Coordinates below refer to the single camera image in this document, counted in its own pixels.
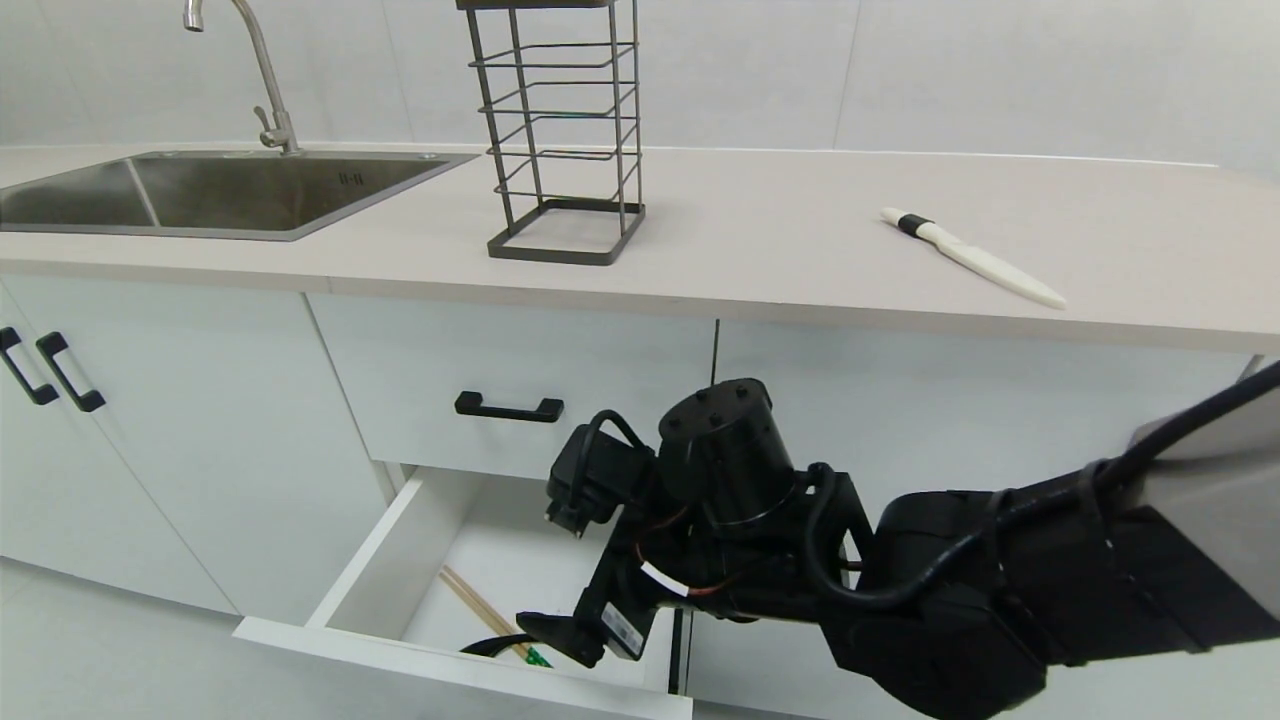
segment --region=white countertop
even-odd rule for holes
[[[156,149],[3,149],[0,187]],[[608,268],[490,259],[502,206],[481,156],[293,243],[0,233],[0,273],[1280,354],[1280,186],[1262,179],[1106,160],[646,150],[644,182],[648,218]],[[884,205],[1018,265],[1068,310],[883,224]]]

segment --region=green object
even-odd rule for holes
[[[547,659],[543,657],[541,653],[538,652],[538,650],[532,648],[532,647],[529,648],[529,659],[525,660],[525,662],[527,662],[530,665],[536,665],[539,667],[550,667],[552,666],[552,664],[547,662]]]

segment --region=kitchen sink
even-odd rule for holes
[[[0,232],[292,242],[472,158],[147,152],[0,190]]]

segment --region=faucet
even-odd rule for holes
[[[205,32],[205,15],[201,12],[204,0],[186,0],[182,13],[182,24],[191,32]],[[271,58],[266,54],[266,41],[262,38],[262,27],[257,24],[257,17],[246,0],[232,0],[244,24],[248,26],[248,36],[253,41],[253,53],[257,55],[257,65],[262,70],[262,82],[266,83],[266,97],[271,101],[271,117],[275,127],[271,127],[266,118],[266,110],[261,105],[253,108],[257,119],[262,122],[262,133],[259,140],[268,147],[283,147],[285,155],[302,152],[298,147],[298,137],[293,132],[293,120],[289,111],[284,109],[284,99],[280,97],[280,83],[275,79],[275,70],[271,69]]]

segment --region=cabinet handle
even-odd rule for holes
[[[54,377],[63,384],[67,395],[72,396],[72,401],[76,402],[76,407],[79,407],[81,413],[92,413],[106,405],[102,393],[96,389],[91,389],[84,395],[76,392],[72,382],[67,379],[67,373],[58,365],[58,360],[54,360],[54,355],[67,350],[67,338],[63,337],[63,333],[55,331],[37,340],[36,350],[40,351],[40,356],[45,359],[45,363],[49,363],[49,366],[54,370]]]
[[[22,389],[26,391],[27,397],[29,397],[36,405],[49,405],[50,402],[58,400],[58,391],[54,389],[54,386],[45,383],[40,387],[31,387],[31,383],[27,382],[27,378],[22,374],[22,370],[19,370],[18,365],[14,364],[13,357],[9,357],[9,350],[17,347],[19,343],[22,343],[22,338],[18,336],[18,331],[13,328],[0,329],[0,357],[3,357],[4,364],[9,366],[9,372],[13,373],[13,377],[18,379],[18,384],[20,384]]]
[[[453,401],[453,409],[458,415],[471,415],[472,418],[503,418],[506,420],[525,420],[526,423],[554,423],[559,420],[564,411],[564,401],[544,397],[538,404],[538,410],[513,410],[511,407],[486,407],[484,396],[479,392],[465,389]]]

